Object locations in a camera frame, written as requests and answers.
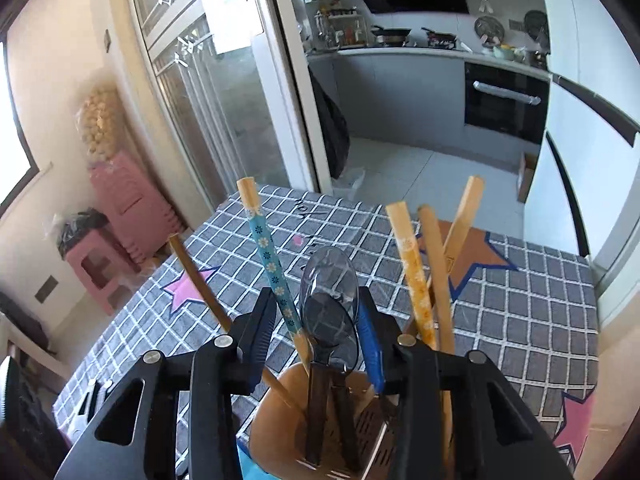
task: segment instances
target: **built-in oven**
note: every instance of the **built-in oven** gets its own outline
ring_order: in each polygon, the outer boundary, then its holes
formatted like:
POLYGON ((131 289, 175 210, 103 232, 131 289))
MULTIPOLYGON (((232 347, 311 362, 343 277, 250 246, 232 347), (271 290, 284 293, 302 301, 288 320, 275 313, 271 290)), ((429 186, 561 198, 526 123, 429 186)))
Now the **built-in oven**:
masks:
POLYGON ((542 143, 549 82, 465 63, 465 123, 542 143))

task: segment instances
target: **glass door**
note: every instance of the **glass door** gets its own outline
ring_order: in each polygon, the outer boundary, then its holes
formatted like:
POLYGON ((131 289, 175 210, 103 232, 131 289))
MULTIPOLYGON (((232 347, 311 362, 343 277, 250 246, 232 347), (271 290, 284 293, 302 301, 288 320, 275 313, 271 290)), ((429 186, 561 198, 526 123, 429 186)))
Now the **glass door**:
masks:
POLYGON ((253 176, 313 189, 303 121, 255 0, 133 0, 167 115, 212 205, 253 176))

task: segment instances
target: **window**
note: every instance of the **window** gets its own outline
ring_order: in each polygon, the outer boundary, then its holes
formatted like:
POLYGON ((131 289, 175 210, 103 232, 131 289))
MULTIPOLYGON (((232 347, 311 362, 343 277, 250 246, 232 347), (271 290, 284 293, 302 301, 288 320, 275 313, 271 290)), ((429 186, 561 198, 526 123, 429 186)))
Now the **window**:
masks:
POLYGON ((0 216, 24 186, 38 173, 38 167, 22 134, 14 109, 6 42, 0 41, 0 216))

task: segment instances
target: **oven handle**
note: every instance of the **oven handle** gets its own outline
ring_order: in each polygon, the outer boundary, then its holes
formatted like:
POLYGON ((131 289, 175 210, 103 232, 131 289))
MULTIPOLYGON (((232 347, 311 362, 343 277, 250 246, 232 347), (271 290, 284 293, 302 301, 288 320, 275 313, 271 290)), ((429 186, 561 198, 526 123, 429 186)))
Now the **oven handle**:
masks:
POLYGON ((537 106, 542 101, 538 96, 521 94, 520 92, 488 85, 487 83, 481 83, 479 81, 474 81, 474 88, 485 94, 495 95, 496 97, 503 97, 505 99, 513 99, 514 101, 532 106, 537 106))

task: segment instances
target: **cardboard box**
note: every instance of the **cardboard box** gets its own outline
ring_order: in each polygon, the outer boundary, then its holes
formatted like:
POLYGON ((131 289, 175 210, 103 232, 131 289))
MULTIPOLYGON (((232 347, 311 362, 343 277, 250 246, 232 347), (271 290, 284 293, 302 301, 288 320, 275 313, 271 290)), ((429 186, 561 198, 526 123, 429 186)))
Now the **cardboard box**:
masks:
POLYGON ((527 201, 527 195, 529 194, 529 188, 531 188, 531 181, 533 180, 533 173, 536 171, 537 163, 538 156, 532 153, 523 153, 520 157, 517 185, 518 202, 525 203, 527 201))

